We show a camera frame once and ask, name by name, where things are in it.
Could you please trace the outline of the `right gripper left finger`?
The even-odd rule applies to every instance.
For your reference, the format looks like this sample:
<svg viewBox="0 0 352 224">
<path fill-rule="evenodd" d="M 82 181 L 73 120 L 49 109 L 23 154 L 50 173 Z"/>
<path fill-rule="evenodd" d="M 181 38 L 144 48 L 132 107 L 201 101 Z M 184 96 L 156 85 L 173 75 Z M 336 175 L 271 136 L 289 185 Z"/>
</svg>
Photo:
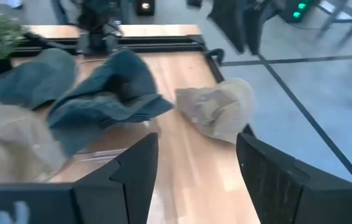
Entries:
<svg viewBox="0 0 352 224">
<path fill-rule="evenodd" d="M 0 224 L 146 224 L 158 151 L 149 133 L 75 182 L 0 184 Z"/>
</svg>

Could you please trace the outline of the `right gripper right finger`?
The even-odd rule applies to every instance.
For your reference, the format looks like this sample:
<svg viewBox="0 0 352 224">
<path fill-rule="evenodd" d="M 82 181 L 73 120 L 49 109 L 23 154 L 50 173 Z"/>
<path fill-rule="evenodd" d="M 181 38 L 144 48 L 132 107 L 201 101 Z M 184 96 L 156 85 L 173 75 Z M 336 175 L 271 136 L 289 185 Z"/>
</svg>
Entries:
<svg viewBox="0 0 352 224">
<path fill-rule="evenodd" d="M 236 154 L 261 224 L 352 224 L 352 183 L 244 133 Z"/>
</svg>

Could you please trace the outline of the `beige baseball cap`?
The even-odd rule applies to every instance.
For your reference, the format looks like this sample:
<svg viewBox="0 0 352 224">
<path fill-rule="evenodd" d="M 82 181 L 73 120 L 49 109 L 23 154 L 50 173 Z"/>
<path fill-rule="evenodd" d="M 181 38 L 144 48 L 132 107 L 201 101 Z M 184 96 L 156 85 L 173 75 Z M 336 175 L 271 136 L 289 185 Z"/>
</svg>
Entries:
<svg viewBox="0 0 352 224">
<path fill-rule="evenodd" d="M 213 87 L 175 89 L 176 107 L 204 135 L 231 144 L 255 114 L 250 84 L 230 78 Z"/>
<path fill-rule="evenodd" d="M 0 106 L 0 183 L 45 182 L 68 157 L 45 121 L 18 106 Z"/>
</svg>

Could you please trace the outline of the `black chair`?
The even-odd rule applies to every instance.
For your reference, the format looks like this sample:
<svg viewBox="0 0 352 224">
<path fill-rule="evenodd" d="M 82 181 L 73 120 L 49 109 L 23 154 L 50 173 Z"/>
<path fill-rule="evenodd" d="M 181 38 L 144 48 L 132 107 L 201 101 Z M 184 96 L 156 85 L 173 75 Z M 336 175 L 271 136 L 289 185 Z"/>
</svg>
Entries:
<svg viewBox="0 0 352 224">
<path fill-rule="evenodd" d="M 248 48 L 252 55 L 258 55 L 264 23 L 279 12 L 273 0 L 213 0 L 207 18 L 240 54 Z"/>
</svg>

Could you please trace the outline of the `black device green lights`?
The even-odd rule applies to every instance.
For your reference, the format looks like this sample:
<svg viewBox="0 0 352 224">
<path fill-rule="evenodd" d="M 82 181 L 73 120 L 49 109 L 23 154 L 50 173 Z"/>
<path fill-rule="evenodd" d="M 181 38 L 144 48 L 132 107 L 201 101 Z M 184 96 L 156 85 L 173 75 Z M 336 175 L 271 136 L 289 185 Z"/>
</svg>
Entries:
<svg viewBox="0 0 352 224">
<path fill-rule="evenodd" d="M 299 23 L 321 0 L 279 0 L 279 16 L 286 23 Z"/>
</svg>

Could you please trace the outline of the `black box with light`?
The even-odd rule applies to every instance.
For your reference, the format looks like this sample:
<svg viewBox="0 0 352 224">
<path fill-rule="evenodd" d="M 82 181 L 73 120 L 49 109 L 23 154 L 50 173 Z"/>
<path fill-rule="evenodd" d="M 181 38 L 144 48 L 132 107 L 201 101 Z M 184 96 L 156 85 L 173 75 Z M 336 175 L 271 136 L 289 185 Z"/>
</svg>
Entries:
<svg viewBox="0 0 352 224">
<path fill-rule="evenodd" d="M 133 0 L 135 12 L 138 16 L 153 16 L 155 0 Z"/>
</svg>

